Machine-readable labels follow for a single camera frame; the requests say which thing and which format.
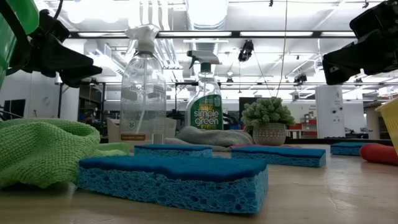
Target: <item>potted plant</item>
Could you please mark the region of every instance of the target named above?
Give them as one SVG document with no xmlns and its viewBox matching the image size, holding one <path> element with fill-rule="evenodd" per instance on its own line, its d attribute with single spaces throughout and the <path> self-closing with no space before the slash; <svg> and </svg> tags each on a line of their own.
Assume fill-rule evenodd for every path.
<svg viewBox="0 0 398 224">
<path fill-rule="evenodd" d="M 246 103 L 242 112 L 245 131 L 251 132 L 256 144 L 280 146 L 285 143 L 286 124 L 294 124 L 287 106 L 278 97 L 261 98 L 251 105 Z"/>
</svg>

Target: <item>cable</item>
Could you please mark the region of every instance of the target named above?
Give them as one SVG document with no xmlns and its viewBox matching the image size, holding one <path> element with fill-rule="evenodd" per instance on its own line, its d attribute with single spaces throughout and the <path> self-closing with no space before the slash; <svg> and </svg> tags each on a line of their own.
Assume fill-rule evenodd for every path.
<svg viewBox="0 0 398 224">
<path fill-rule="evenodd" d="M 58 5 L 58 9 L 57 9 L 57 11 L 56 11 L 56 13 L 54 15 L 54 19 L 57 19 L 58 16 L 60 15 L 61 9 L 62 9 L 62 4 L 63 4 L 63 0 L 60 0 L 60 4 Z"/>
<path fill-rule="evenodd" d="M 286 0 L 286 10 L 285 10 L 285 39 L 284 39 L 284 51 L 282 55 L 282 68 L 280 70 L 280 80 L 278 84 L 278 90 L 276 91 L 276 97 L 278 97 L 280 84 L 282 83 L 282 79 L 284 76 L 284 63 L 285 63 L 285 50 L 286 50 L 286 31 L 287 31 L 287 0 Z"/>
<path fill-rule="evenodd" d="M 266 84 L 266 87 L 267 87 L 267 89 L 268 89 L 269 96 L 272 97 L 271 91 L 270 91 L 269 88 L 268 88 L 267 80 L 266 80 L 266 78 L 264 77 L 264 74 L 263 74 L 263 72 L 262 72 L 262 69 L 261 69 L 261 66 L 260 66 L 260 63 L 259 63 L 259 58 L 257 57 L 257 54 L 256 54 L 256 52 L 255 52 L 254 50 L 253 50 L 253 53 L 254 53 L 254 56 L 256 56 L 257 65 L 259 66 L 259 70 L 260 70 L 260 72 L 261 72 L 262 79 L 264 79 L 264 83 Z"/>
</svg>

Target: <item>green microfiber cloth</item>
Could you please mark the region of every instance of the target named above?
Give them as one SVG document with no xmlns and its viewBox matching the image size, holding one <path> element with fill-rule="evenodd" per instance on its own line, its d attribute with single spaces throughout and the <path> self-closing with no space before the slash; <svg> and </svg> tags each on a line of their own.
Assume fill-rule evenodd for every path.
<svg viewBox="0 0 398 224">
<path fill-rule="evenodd" d="M 77 181 L 78 162 L 129 154 L 126 143 L 100 144 L 99 132 L 61 119 L 0 122 L 0 189 L 17 183 L 46 188 Z"/>
</svg>

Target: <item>yellow basket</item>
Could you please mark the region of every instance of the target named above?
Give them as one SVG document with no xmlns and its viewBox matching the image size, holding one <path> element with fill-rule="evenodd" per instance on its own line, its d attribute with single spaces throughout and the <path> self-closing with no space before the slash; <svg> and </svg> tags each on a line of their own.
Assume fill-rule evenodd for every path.
<svg viewBox="0 0 398 224">
<path fill-rule="evenodd" d="M 381 113 L 394 149 L 398 154 L 398 97 L 379 106 L 376 111 Z"/>
</svg>

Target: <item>green container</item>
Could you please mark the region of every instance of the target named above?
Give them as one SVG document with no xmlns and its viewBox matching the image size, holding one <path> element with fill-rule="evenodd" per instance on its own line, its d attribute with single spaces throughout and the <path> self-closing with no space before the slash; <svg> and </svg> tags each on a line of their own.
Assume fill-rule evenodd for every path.
<svg viewBox="0 0 398 224">
<path fill-rule="evenodd" d="M 35 31 L 39 25 L 39 13 L 33 0 L 7 0 L 21 22 L 26 34 Z M 17 39 L 6 20 L 0 14 L 0 89 Z"/>
</svg>

